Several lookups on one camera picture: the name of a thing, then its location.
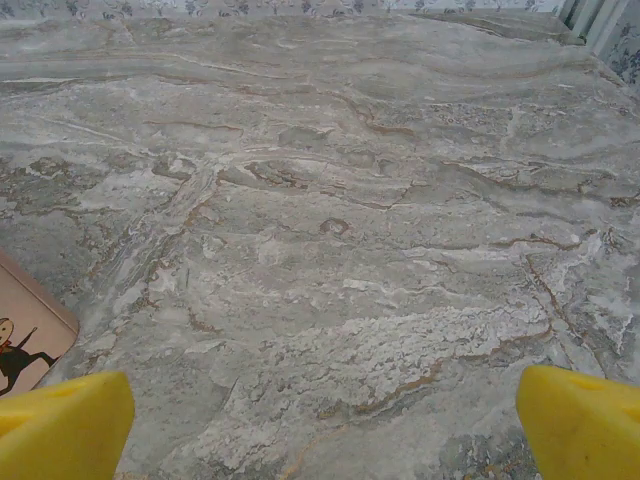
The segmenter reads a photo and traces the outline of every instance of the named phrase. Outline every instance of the cartoon figure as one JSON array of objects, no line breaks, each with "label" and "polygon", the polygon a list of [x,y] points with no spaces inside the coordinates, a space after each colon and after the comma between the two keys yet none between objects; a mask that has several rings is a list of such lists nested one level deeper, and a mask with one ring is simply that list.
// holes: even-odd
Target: cartoon figure
[{"label": "cartoon figure", "polygon": [[22,370],[27,368],[33,362],[41,358],[47,365],[51,366],[57,358],[51,358],[44,352],[29,354],[22,350],[25,343],[31,338],[33,330],[15,347],[11,345],[9,337],[13,333],[13,322],[8,318],[0,318],[0,372],[7,377],[8,385],[0,390],[0,397],[5,393],[9,393],[15,385]]}]

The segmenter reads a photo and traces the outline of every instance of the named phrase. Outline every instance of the stone surface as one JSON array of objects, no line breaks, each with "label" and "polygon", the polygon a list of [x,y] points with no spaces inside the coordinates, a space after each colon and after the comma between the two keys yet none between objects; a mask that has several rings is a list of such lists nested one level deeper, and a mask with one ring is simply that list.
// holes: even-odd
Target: stone surface
[{"label": "stone surface", "polygon": [[640,381],[640,110],[585,49],[411,17],[0,39],[2,246],[81,320],[47,381],[129,375],[122,472],[533,479],[525,366]]}]

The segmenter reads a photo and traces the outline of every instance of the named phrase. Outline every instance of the marble veining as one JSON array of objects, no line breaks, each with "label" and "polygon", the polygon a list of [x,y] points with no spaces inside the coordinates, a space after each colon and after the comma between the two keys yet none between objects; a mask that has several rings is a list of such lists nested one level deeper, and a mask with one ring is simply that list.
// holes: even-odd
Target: marble veining
[{"label": "marble veining", "polygon": [[533,480],[525,366],[640,382],[638,102],[487,22],[0,23],[2,247],[121,478]]}]

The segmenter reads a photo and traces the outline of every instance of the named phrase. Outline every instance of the yellow plastic piece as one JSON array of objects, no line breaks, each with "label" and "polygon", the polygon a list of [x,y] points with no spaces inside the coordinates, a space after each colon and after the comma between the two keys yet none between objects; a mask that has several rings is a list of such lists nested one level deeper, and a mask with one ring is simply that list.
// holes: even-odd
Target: yellow plastic piece
[{"label": "yellow plastic piece", "polygon": [[111,480],[133,422],[123,373],[98,373],[0,400],[0,475]]},{"label": "yellow plastic piece", "polygon": [[516,404],[544,480],[640,479],[640,388],[534,366]]}]

